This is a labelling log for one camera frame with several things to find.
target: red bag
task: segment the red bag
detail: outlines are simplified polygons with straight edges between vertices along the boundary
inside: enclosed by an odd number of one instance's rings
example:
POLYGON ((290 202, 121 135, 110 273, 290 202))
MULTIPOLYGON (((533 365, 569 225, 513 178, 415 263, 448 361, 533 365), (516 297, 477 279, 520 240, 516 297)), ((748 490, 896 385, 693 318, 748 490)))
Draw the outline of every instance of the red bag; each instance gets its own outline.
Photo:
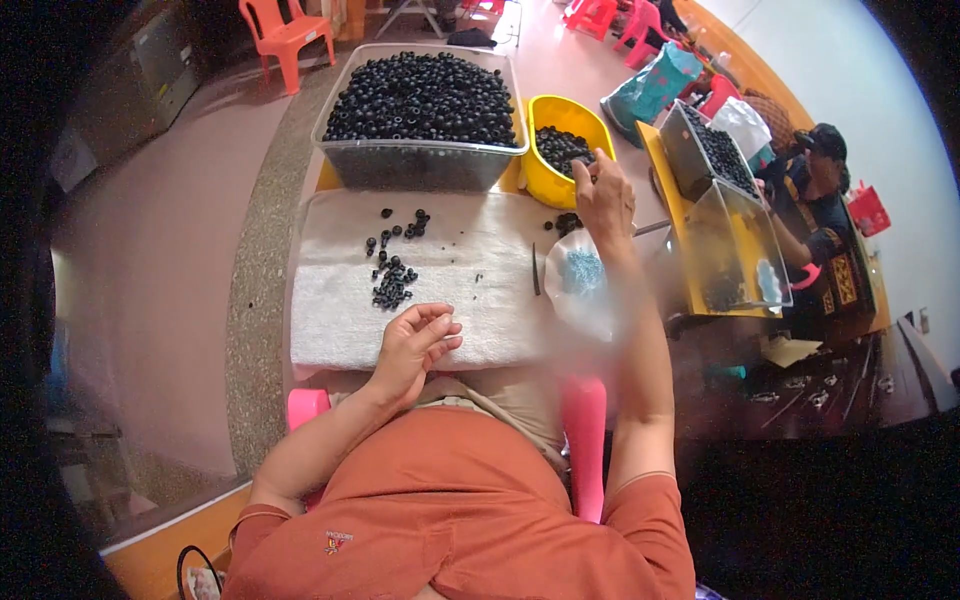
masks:
POLYGON ((848 208, 853 223, 864 237, 877 235, 890 227, 890 217, 880 203, 876 190, 872 185, 864 187, 863 180, 860 181, 860 187, 853 190, 853 201, 848 204, 848 208))

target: yellow bowl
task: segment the yellow bowl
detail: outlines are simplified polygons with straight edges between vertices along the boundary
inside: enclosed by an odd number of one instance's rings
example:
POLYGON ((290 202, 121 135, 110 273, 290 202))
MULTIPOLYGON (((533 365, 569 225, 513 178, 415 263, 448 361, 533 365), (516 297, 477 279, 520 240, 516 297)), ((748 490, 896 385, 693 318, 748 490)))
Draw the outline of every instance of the yellow bowl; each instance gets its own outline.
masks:
POLYGON ((531 98, 527 104, 527 124, 530 150, 520 159, 523 171, 519 187, 526 187, 534 198, 549 206, 565 210, 576 208, 574 182, 540 156, 537 130, 552 125, 560 131, 581 135, 591 150, 602 148, 607 156, 616 159, 607 126, 587 107, 561 96, 531 98))

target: clear plastic box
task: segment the clear plastic box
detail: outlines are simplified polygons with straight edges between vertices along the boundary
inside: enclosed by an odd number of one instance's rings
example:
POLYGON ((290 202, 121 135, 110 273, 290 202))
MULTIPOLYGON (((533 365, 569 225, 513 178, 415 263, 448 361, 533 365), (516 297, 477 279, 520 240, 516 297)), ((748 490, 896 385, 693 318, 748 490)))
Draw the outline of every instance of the clear plastic box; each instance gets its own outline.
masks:
POLYGON ((510 57, 489 50, 429 44, 365 44, 350 55, 343 73, 326 99, 311 136, 314 146, 324 151, 345 187, 352 189, 404 189, 425 191, 487 191, 515 156, 530 148, 520 92, 516 87, 510 57), (367 60, 388 59, 401 52, 417 55, 448 52, 493 71, 500 69, 510 104, 514 107, 516 148, 486 144, 432 140, 350 140, 323 141, 326 122, 338 95, 347 89, 350 75, 367 60))
MULTIPOLYGON (((714 180, 733 184, 713 170, 700 138, 690 125, 691 117, 686 114, 683 104, 684 101, 678 99, 667 112, 666 120, 660 127, 660 140, 663 142, 663 151, 670 163, 670 169, 677 179, 680 193, 687 199, 695 200, 707 193, 714 180)), ((707 124, 707 118, 703 114, 700 114, 700 122, 704 126, 707 124)), ((739 147, 736 150, 744 171, 752 178, 746 158, 740 153, 739 147)), ((755 186, 753 191, 757 194, 753 202, 759 204, 759 190, 755 186)))
POLYGON ((754 201, 715 180, 685 221, 686 264, 707 309, 727 312, 793 305, 773 227, 754 201))

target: shirt logo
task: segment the shirt logo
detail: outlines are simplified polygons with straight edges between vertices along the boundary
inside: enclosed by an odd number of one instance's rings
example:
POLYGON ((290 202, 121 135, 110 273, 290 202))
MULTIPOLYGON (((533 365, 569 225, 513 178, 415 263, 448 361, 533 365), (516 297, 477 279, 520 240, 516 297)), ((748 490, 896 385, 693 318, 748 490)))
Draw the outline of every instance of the shirt logo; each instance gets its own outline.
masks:
POLYGON ((336 554, 340 550, 340 546, 344 545, 344 542, 353 540, 351 534, 342 534, 339 531, 328 531, 326 532, 326 548, 324 552, 326 556, 331 554, 336 554))

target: orange shirt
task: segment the orange shirt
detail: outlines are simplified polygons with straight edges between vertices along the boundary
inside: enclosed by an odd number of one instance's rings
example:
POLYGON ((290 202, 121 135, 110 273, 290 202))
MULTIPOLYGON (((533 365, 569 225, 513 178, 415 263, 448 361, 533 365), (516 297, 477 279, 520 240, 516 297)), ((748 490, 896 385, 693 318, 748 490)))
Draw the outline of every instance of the orange shirt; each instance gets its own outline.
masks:
POLYGON ((509 425, 420 408, 354 449, 312 512, 244 509, 223 597, 399 599, 427 584, 451 599, 693 597, 674 479, 628 484, 603 522, 571 514, 509 425))

